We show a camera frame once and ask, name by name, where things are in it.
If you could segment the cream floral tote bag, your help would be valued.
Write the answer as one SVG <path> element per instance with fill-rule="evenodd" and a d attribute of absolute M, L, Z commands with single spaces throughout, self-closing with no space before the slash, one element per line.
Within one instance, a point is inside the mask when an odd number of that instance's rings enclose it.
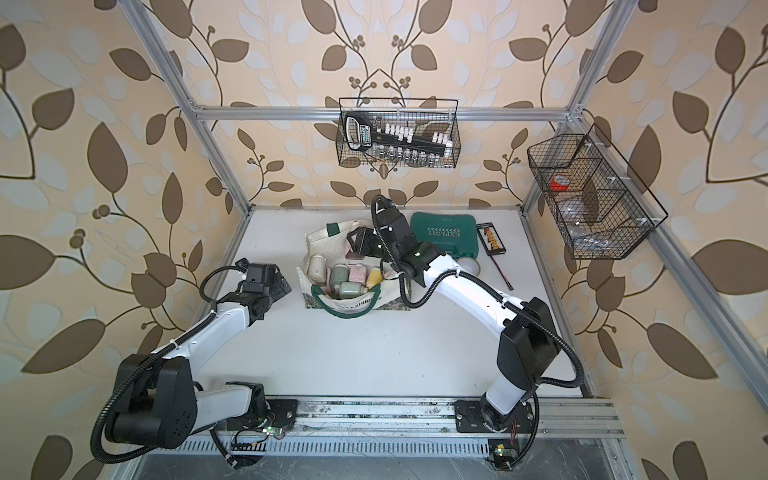
<path fill-rule="evenodd" d="M 377 256 L 376 239 L 372 223 L 359 219 L 328 223 L 307 234 L 307 253 L 297 267 L 305 307 L 345 320 L 406 311 L 410 284 L 400 291 L 396 272 Z"/>

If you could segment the cream pencil sharpener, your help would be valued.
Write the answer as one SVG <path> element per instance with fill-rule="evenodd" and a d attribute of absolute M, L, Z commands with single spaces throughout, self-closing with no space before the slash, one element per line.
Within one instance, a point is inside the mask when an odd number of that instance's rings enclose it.
<path fill-rule="evenodd" d="M 306 275 L 316 285 L 323 285 L 327 278 L 327 262 L 323 255 L 314 254 L 309 258 Z"/>

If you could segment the yellow pencil sharpener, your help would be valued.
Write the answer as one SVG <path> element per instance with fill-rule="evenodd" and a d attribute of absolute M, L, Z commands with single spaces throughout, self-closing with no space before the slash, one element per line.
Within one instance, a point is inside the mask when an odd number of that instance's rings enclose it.
<path fill-rule="evenodd" d="M 380 267 L 372 267 L 366 278 L 365 286 L 371 290 L 383 282 L 383 274 Z"/>

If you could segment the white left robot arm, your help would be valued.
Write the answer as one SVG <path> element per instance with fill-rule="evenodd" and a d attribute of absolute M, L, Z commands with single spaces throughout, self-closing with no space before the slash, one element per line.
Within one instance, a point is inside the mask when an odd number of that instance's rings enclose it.
<path fill-rule="evenodd" d="M 206 296 L 207 315 L 149 354 L 133 354 L 117 371 L 110 398 L 98 414 L 90 450 L 103 464 L 123 463 L 156 449 L 175 449 L 201 431 L 234 420 L 271 435 L 283 416 L 270 407 L 260 383 L 228 381 L 207 390 L 195 376 L 230 340 L 264 319 L 291 287 L 272 263 L 242 258 L 237 287 L 220 298 Z"/>

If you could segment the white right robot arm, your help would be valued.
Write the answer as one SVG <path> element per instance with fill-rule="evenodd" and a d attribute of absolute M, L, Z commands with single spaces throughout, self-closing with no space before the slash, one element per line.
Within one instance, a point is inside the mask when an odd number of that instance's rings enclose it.
<path fill-rule="evenodd" d="M 429 242 L 420 242 L 394 202 L 378 194 L 370 205 L 384 260 L 396 273 L 400 298 L 410 309 L 438 293 L 486 326 L 498 339 L 499 374 L 479 401 L 486 428 L 504 432 L 518 405 L 538 400 L 541 385 L 579 388 L 584 367 L 575 350 L 556 333 L 549 307 L 508 295 L 462 268 Z"/>

